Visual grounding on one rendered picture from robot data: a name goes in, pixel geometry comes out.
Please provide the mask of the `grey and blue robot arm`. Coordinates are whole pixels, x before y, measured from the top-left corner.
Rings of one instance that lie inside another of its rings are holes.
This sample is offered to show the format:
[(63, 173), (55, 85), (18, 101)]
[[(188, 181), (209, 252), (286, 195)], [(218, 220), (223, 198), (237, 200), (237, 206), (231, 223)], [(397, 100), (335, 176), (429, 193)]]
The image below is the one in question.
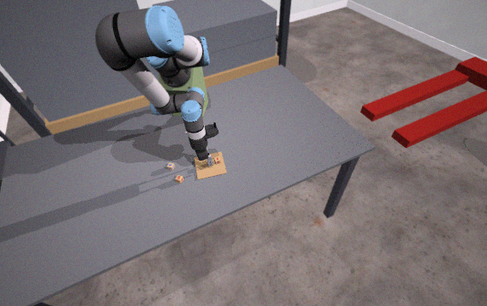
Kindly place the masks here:
[(149, 100), (155, 115), (181, 112), (189, 133), (204, 128), (203, 91), (193, 87), (187, 93), (169, 95), (140, 59), (146, 58), (172, 88), (189, 81), (188, 68), (192, 68), (189, 66), (209, 65), (206, 38), (185, 36), (177, 14), (170, 7), (109, 14), (99, 22), (95, 40), (105, 63), (120, 71)]

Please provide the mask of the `tan flat mat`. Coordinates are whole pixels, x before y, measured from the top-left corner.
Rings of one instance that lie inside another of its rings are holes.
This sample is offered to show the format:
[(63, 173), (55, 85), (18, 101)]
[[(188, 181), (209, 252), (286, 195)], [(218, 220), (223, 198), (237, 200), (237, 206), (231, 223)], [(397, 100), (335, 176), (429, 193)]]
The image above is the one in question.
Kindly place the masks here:
[[(208, 167), (207, 165), (207, 159), (203, 161), (199, 161), (198, 157), (194, 157), (197, 179), (205, 179), (205, 178), (227, 173), (224, 165), (222, 151), (217, 153), (212, 153), (209, 155), (212, 156), (212, 163), (213, 163), (213, 166), (210, 167)], [(214, 158), (218, 156), (220, 158), (221, 163), (216, 165)]]

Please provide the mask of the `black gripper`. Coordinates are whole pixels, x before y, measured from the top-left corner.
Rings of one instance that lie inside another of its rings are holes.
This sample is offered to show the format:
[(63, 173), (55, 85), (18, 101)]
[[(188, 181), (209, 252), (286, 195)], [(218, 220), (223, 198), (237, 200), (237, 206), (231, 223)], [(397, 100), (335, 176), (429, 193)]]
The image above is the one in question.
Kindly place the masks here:
[[(207, 139), (215, 137), (218, 134), (218, 128), (216, 127), (216, 122), (213, 124), (209, 124), (204, 126), (204, 128), (198, 133), (189, 133), (187, 130), (186, 132), (189, 137), (190, 146), (195, 153), (199, 161), (203, 161), (207, 159), (208, 166), (212, 164), (212, 156), (209, 155), (208, 148), (207, 148)], [(205, 136), (204, 136), (205, 135)]]

